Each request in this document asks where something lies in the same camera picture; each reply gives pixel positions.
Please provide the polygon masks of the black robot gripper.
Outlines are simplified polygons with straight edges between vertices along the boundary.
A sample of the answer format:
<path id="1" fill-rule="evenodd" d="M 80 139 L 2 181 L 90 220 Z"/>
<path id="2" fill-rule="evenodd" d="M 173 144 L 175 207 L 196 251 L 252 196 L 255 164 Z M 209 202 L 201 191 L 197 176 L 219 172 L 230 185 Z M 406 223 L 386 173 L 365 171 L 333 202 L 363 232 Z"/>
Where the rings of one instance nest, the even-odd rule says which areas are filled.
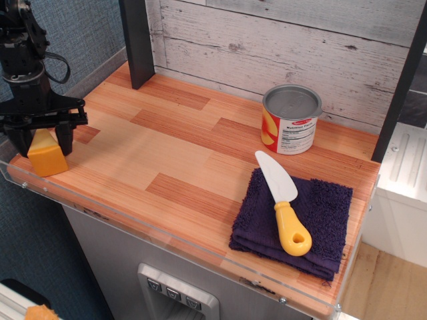
<path id="1" fill-rule="evenodd" d="M 30 129 L 55 126 L 58 144 L 64 156 L 73 150 L 73 129 L 88 124 L 85 101 L 55 93 L 45 72 L 26 75 L 4 73 L 13 98 L 1 103 L 1 130 L 27 158 L 33 141 Z"/>

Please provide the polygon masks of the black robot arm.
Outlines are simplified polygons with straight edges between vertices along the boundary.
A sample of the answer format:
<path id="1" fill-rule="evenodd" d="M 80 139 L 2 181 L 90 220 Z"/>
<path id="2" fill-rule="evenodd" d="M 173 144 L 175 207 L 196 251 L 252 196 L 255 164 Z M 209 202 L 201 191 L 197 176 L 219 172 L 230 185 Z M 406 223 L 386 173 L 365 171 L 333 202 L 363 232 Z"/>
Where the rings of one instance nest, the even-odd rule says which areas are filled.
<path id="1" fill-rule="evenodd" d="M 1 103 L 1 132 L 24 157 L 35 130 L 49 128 L 55 130 L 63 154 L 70 154 L 74 129 L 88 123 L 84 100 L 51 88 L 54 78 L 44 60 L 65 58 L 47 52 L 46 34 L 36 22 L 30 1 L 1 2 L 1 75 L 13 95 Z"/>

